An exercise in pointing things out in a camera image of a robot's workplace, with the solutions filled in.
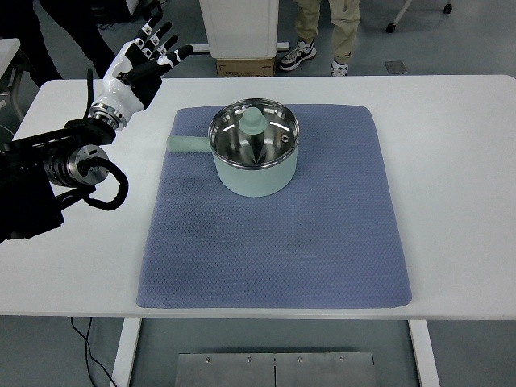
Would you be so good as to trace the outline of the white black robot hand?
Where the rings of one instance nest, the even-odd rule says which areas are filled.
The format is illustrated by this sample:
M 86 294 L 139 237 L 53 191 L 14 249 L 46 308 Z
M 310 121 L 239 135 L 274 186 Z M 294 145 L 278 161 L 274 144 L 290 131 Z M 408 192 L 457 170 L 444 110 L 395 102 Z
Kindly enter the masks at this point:
M 166 40 L 171 22 L 154 17 L 126 42 L 102 79 L 102 92 L 90 106 L 89 117 L 103 117 L 123 127 L 131 116 L 148 108 L 162 83 L 162 76 L 193 53 L 189 44 L 172 49 L 177 35 Z

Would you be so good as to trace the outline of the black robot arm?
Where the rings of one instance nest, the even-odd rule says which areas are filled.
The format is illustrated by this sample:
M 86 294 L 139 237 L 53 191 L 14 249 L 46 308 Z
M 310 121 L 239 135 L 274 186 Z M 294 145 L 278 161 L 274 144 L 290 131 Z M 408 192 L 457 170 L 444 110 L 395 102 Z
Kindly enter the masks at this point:
M 103 146 L 115 138 L 109 118 L 85 114 L 65 127 L 1 146 L 1 239 L 30 239 L 61 226 L 63 210 L 84 201 L 115 210 L 129 182 Z

